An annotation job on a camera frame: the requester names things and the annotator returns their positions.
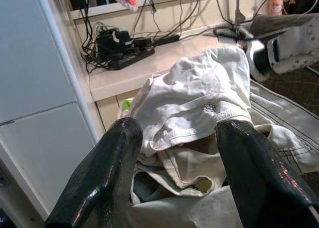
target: contrast stitching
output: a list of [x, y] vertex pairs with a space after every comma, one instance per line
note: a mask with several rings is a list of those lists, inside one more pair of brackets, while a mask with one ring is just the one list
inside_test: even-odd
[[302, 155], [302, 154], [306, 154], [306, 153], [311, 152], [311, 151], [312, 150], [309, 150], [309, 151], [306, 151], [306, 152], [301, 152], [301, 153], [298, 153], [298, 154], [292, 154], [292, 155], [289, 155], [289, 154], [287, 155], [286, 152], [284, 152], [284, 153], [285, 153], [286, 157], [291, 157], [291, 156], [295, 156], [296, 157], [296, 156], [299, 156], [299, 155]]
[[[260, 113], [262, 113], [264, 116], [268, 117], [269, 119], [273, 119], [277, 124], [283, 126], [282, 123], [280, 123], [278, 120], [276, 120], [275, 118], [269, 116], [267, 113], [265, 113], [264, 111], [262, 111], [260, 108], [254, 106], [254, 109], [256, 109], [257, 111], [259, 111]], [[314, 147], [314, 150], [318, 151], [317, 148], [315, 148], [314, 145], [312, 145], [311, 143], [309, 143], [308, 141], [306, 141], [305, 139], [303, 139], [301, 136], [297, 135], [296, 133], [294, 133], [297, 137], [299, 137], [299, 139], [301, 139], [302, 141], [304, 141], [305, 143], [307, 143], [309, 146]]]
[[293, 153], [290, 151], [290, 154], [292, 155], [292, 157], [293, 157], [293, 160], [294, 160], [294, 162], [295, 162], [295, 164], [297, 165], [297, 167], [298, 167], [298, 170], [300, 171], [300, 173], [302, 174], [303, 172], [301, 171], [301, 169], [300, 169], [300, 167], [299, 167], [299, 165], [298, 165], [298, 163], [297, 163], [297, 160], [296, 160], [296, 158], [295, 158], [295, 156], [293, 155]]
[[284, 154], [285, 154], [285, 156], [286, 156], [286, 158], [287, 158], [288, 163], [292, 166], [292, 164], [291, 164], [291, 162], [289, 161], [289, 157], [287, 156], [286, 152], [284, 152]]
[[296, 147], [286, 147], [286, 148], [279, 149], [278, 151], [279, 151], [279, 152], [281, 152], [281, 151], [283, 151], [283, 150], [296, 151], [296, 150], [303, 149], [303, 148], [305, 148], [305, 147], [307, 147], [307, 145], [303, 145], [303, 146], [298, 147], [298, 148], [296, 148]]
[[297, 104], [297, 103], [294, 104], [294, 103], [292, 103], [291, 101], [289, 101], [288, 98], [286, 98], [286, 97], [284, 97], [284, 96], [280, 96], [279, 94], [277, 94], [277, 93], [275, 93], [275, 92], [267, 91], [267, 88], [265, 88], [263, 85], [259, 84], [258, 82], [253, 82], [253, 83], [256, 84], [257, 86], [259, 86], [259, 87], [260, 87], [261, 89], [263, 89], [265, 92], [268, 92], [268, 93], [274, 95], [275, 97], [281, 98], [281, 99], [283, 99], [283, 100], [289, 102], [290, 104], [293, 104], [293, 105], [299, 107], [300, 109], [304, 110], [304, 111], [305, 111], [306, 113], [308, 113], [309, 115], [311, 115], [311, 116], [313, 116], [314, 118], [316, 118], [317, 120], [319, 120], [319, 118], [318, 118], [316, 115], [314, 115], [312, 112], [308, 111], [308, 110], [305, 109], [304, 107], [300, 106], [299, 104]]
[[164, 151], [164, 153], [166, 154], [166, 156], [167, 156], [168, 159], [170, 160], [172, 166], [174, 167], [174, 170], [175, 170], [175, 172], [176, 172], [176, 174], [177, 174], [177, 177], [178, 177], [179, 181], [182, 182], [183, 184], [187, 184], [187, 182], [184, 182], [184, 181], [181, 179], [180, 174], [179, 174], [179, 172], [177, 171], [177, 167], [175, 166], [174, 162], [171, 160], [171, 158], [170, 158], [170, 156], [168, 155], [168, 153], [167, 153], [166, 151]]
[[262, 108], [264, 108], [266, 111], [270, 112], [271, 114], [273, 114], [275, 117], [277, 117], [278, 119], [282, 120], [284, 123], [286, 123], [288, 126], [290, 126], [291, 128], [293, 128], [294, 130], [300, 132], [301, 134], [303, 134], [305, 137], [309, 138], [310, 140], [312, 140], [315, 144], [317, 144], [319, 146], [319, 144], [314, 141], [312, 138], [308, 137], [307, 135], [305, 135], [303, 132], [299, 131], [298, 129], [296, 129], [295, 127], [293, 127], [292, 125], [290, 125], [289, 123], [285, 122], [283, 119], [281, 119], [280, 117], [278, 117], [276, 114], [274, 114], [273, 112], [267, 110], [265, 107], [263, 107], [262, 105], [260, 105], [258, 102], [255, 102], [257, 103], [259, 106], [261, 106]]

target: pink bottle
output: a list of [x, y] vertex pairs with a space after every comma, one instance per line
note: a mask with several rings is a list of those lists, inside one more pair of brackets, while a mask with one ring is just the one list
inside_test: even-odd
[[280, 16], [283, 14], [284, 0], [270, 0], [269, 11], [270, 16]]

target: electrical cord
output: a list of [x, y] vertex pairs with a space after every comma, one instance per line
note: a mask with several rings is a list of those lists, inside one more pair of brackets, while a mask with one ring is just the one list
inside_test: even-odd
[[316, 74], [317, 76], [319, 76], [319, 71], [313, 69], [312, 67], [307, 66], [306, 69], [308, 69], [309, 71], [311, 71], [311, 72], [313, 72], [314, 74]]
[[154, 24], [155, 24], [156, 27], [158, 28], [156, 34], [155, 34], [154, 37], [153, 37], [153, 41], [152, 41], [152, 42], [154, 43], [154, 41], [155, 41], [155, 39], [156, 39], [158, 33], [159, 33], [159, 32], [162, 32], [162, 31], [161, 31], [161, 29], [160, 29], [158, 23], [157, 23], [156, 20], [155, 20], [155, 13], [156, 13], [157, 10], [156, 10], [154, 1], [153, 1], [153, 0], [149, 0], [149, 4], [150, 4], [150, 6], [152, 7], [152, 8], [151, 8], [151, 14], [152, 14], [152, 16], [153, 16]]
[[257, 11], [255, 12], [255, 14], [253, 15], [253, 17], [249, 20], [245, 20], [245, 21], [242, 21], [241, 23], [244, 23], [244, 22], [251, 22], [252, 20], [255, 19], [255, 17], [257, 16], [259, 10], [262, 8], [262, 6], [265, 4], [265, 2], [267, 2], [267, 0], [264, 0], [263, 3], [259, 6], [259, 8], [257, 9]]
[[219, 5], [219, 1], [218, 0], [216, 0], [216, 2], [217, 2], [217, 6], [218, 6], [218, 10], [219, 10], [219, 13], [220, 13], [220, 16], [221, 16], [221, 18], [225, 21], [225, 22], [227, 22], [227, 23], [229, 23], [230, 25], [234, 25], [232, 22], [230, 22], [230, 21], [228, 21], [227, 19], [225, 19], [225, 17], [224, 17], [224, 15], [223, 15], [223, 13], [222, 13], [222, 11], [221, 11], [221, 8], [220, 8], [220, 5]]
[[[313, 5], [308, 11], [306, 11], [306, 12], [304, 12], [304, 13], [302, 13], [302, 14], [307, 14], [307, 13], [311, 12], [311, 10], [313, 10], [313, 9], [316, 7], [317, 3], [318, 3], [318, 0], [315, 0], [314, 5]], [[284, 9], [284, 12], [285, 12], [287, 15], [289, 15], [289, 14], [286, 12], [285, 6], [283, 6], [283, 9]]]
[[140, 20], [140, 17], [141, 17], [141, 15], [142, 15], [142, 12], [143, 12], [143, 9], [144, 9], [144, 7], [145, 7], [145, 5], [146, 5], [146, 2], [147, 2], [147, 0], [144, 0], [143, 6], [142, 6], [142, 8], [141, 8], [141, 10], [140, 10], [140, 13], [139, 13], [137, 19], [136, 19], [136, 22], [135, 22], [135, 24], [134, 24], [134, 26], [133, 26], [133, 29], [132, 29], [132, 31], [131, 31], [131, 34], [134, 34], [134, 33], [135, 33], [136, 26], [138, 25], [138, 22], [139, 22], [139, 20]]
[[144, 34], [144, 33], [148, 33], [148, 35], [146, 37], [148, 37], [150, 34], [154, 34], [154, 33], [167, 33], [167, 32], [170, 32], [169, 31], [160, 31], [160, 32], [137, 32], [137, 33], [134, 33], [134, 34], [131, 34], [132, 35], [137, 35], [137, 34]]
[[207, 32], [207, 31], [209, 31], [209, 30], [212, 30], [212, 28], [210, 27], [210, 28], [208, 28], [208, 29], [205, 29], [205, 30], [204, 30], [204, 31], [202, 31], [202, 32], [199, 32], [199, 33], [196, 33], [196, 34], [191, 34], [191, 35], [185, 36], [185, 37], [183, 37], [183, 38], [180, 38], [180, 39], [179, 39], [179, 41], [182, 41], [182, 40], [187, 39], [187, 38], [189, 38], [189, 37], [194, 37], [194, 36], [201, 35], [201, 34], [203, 34], [203, 33]]
[[155, 43], [154, 43], [154, 47], [157, 46], [158, 42], [161, 41], [162, 39], [164, 38], [167, 38], [168, 36], [170, 36], [173, 32], [175, 32], [179, 27], [181, 27], [191, 16], [192, 14], [195, 12], [197, 6], [198, 6], [198, 3], [199, 3], [200, 0], [197, 0], [196, 1], [196, 4], [193, 8], [193, 10], [190, 12], [190, 14], [181, 22], [179, 23], [179, 25], [177, 25], [175, 28], [172, 29], [172, 31], [170, 31], [168, 34], [164, 35], [163, 37], [161, 37], [159, 40], [157, 40]]
[[201, 10], [201, 2], [202, 2], [202, 0], [199, 0], [198, 6], [197, 6], [197, 13], [189, 18], [189, 24], [187, 25], [187, 28], [191, 28], [191, 26], [197, 20], [198, 16], [201, 13], [203, 13], [203, 10], [205, 10], [205, 9]]
[[[81, 12], [82, 19], [84, 21], [85, 29], [86, 29], [86, 38], [82, 43], [83, 53], [81, 53], [81, 57], [85, 61], [86, 71], [90, 74], [93, 70], [95, 70], [97, 68], [104, 68], [104, 69], [109, 70], [110, 68], [109, 68], [108, 64], [110, 61], [100, 61], [98, 58], [98, 52], [96, 51], [96, 49], [94, 49], [97, 44], [96, 44], [96, 37], [94, 37], [95, 31], [93, 30], [93, 27], [92, 27], [90, 20], [89, 20], [89, 17], [88, 17], [89, 0], [83, 1], [81, 6], [82, 6], [82, 8], [80, 9], [80, 12]], [[105, 48], [103, 46], [102, 46], [102, 48], [108, 50], [111, 53], [114, 53], [112, 50], [110, 50], [108, 48]], [[92, 65], [92, 66], [94, 66], [94, 68], [89, 70], [88, 65]]]
[[183, 7], [182, 7], [182, 5], [181, 5], [181, 0], [179, 0], [179, 7], [180, 7], [180, 15], [179, 15], [180, 34], [179, 34], [179, 36], [181, 36], [181, 32], [182, 32], [181, 17], [182, 17], [182, 15], [183, 15]]
[[[220, 27], [219, 27], [219, 28], [207, 28], [207, 29], [205, 29], [205, 30], [202, 31], [202, 32], [185, 36], [185, 37], [181, 38], [180, 41], [181, 41], [181, 40], [184, 40], [184, 39], [186, 39], [186, 38], [189, 38], [189, 37], [201, 35], [201, 34], [207, 32], [207, 31], [209, 31], [209, 30], [212, 30], [212, 31], [213, 31], [213, 35], [211, 35], [211, 34], [207, 35], [207, 36], [210, 36], [210, 37], [226, 37], [226, 38], [231, 38], [231, 39], [234, 39], [234, 40], [237, 39], [236, 37], [229, 36], [229, 35], [225, 35], [225, 34], [223, 34], [223, 35], [217, 35], [216, 32], [215, 32], [217, 29], [222, 29], [222, 28], [220, 28]], [[264, 38], [267, 38], [267, 37], [270, 37], [270, 36], [274, 36], [274, 35], [280, 34], [280, 33], [284, 32], [284, 31], [286, 31], [286, 30], [287, 30], [287, 28], [279, 29], [279, 30], [276, 30], [276, 31], [273, 31], [273, 32], [270, 32], [270, 33], [267, 33], [267, 34], [264, 34], [264, 35], [261, 35], [261, 36], [256, 36], [256, 37], [253, 37], [253, 38], [249, 38], [249, 37], [248, 37], [248, 38], [241, 38], [241, 39], [237, 39], [237, 40], [238, 40], [238, 41], [254, 41], [254, 40], [260, 40], [260, 39], [264, 39]]]

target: white cord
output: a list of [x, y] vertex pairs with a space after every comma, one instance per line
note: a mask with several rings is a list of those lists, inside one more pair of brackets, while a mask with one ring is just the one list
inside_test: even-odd
[[311, 72], [315, 73], [317, 76], [319, 76], [319, 72], [317, 70], [314, 70], [312, 67], [307, 66], [306, 69], [310, 70]]
[[318, 3], [318, 0], [315, 1], [314, 5], [313, 5], [307, 12], [304, 12], [304, 13], [302, 13], [302, 14], [307, 14], [307, 13], [309, 13], [311, 10], [313, 10], [313, 9], [315, 8], [315, 6], [317, 5], [317, 3]]

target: embroidered logo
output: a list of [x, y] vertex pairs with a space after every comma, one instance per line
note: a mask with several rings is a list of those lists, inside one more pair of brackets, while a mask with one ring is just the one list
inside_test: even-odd
[[216, 110], [216, 105], [214, 104], [205, 104], [204, 111], [214, 112]]

